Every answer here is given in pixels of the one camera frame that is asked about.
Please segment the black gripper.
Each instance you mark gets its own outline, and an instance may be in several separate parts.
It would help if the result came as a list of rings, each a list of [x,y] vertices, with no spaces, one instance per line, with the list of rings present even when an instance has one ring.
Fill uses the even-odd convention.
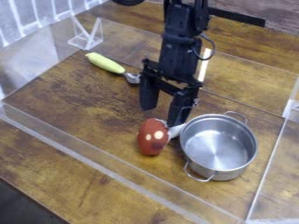
[[[142,110],[156,107],[158,92],[173,95],[166,125],[182,124],[192,111],[201,83],[193,74],[200,59],[201,41],[196,38],[162,35],[158,61],[142,60],[138,102]]]

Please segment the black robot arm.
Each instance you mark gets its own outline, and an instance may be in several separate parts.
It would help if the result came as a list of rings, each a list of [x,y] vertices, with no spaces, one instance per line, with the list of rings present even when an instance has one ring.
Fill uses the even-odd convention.
[[[164,0],[164,32],[158,61],[142,59],[138,101],[142,110],[156,107],[158,93],[172,96],[166,125],[185,122],[197,98],[201,82],[193,77],[200,57],[201,40],[208,28],[208,0],[190,6],[181,0]]]

